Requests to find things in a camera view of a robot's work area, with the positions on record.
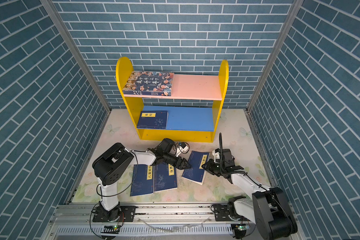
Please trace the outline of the blue book yellow label Yijing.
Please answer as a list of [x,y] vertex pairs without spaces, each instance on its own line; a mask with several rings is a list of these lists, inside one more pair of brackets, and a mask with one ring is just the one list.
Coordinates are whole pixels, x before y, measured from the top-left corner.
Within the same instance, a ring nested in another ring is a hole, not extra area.
[[138,129],[159,129],[167,127],[168,111],[142,111],[137,124]]

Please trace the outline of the colourful illustrated thick book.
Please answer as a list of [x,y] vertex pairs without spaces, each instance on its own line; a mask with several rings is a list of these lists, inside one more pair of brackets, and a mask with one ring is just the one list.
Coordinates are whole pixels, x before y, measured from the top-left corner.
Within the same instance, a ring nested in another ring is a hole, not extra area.
[[123,88],[125,95],[170,97],[175,74],[133,71]]

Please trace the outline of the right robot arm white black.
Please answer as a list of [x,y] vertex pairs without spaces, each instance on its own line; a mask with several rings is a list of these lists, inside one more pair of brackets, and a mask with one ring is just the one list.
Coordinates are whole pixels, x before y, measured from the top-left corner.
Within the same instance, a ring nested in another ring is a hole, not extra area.
[[287,197],[279,187],[271,188],[249,176],[243,167],[235,164],[229,149],[223,149],[219,134],[219,148],[213,158],[202,165],[209,174],[223,177],[240,188],[248,197],[233,197],[227,204],[232,219],[245,218],[258,228],[264,240],[286,238],[298,232],[298,225]]

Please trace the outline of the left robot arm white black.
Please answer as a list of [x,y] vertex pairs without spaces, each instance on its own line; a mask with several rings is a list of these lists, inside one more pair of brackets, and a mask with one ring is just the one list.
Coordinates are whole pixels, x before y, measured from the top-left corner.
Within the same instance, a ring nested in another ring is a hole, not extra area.
[[121,219],[122,210],[118,196],[117,182],[130,165],[145,167],[167,164],[175,169],[186,170],[191,168],[191,164],[180,157],[182,151],[176,149],[176,153],[171,151],[175,142],[165,138],[154,148],[146,151],[127,150],[121,143],[116,143],[99,156],[92,164],[95,176],[99,182],[96,191],[101,197],[98,210],[107,222],[115,222]]

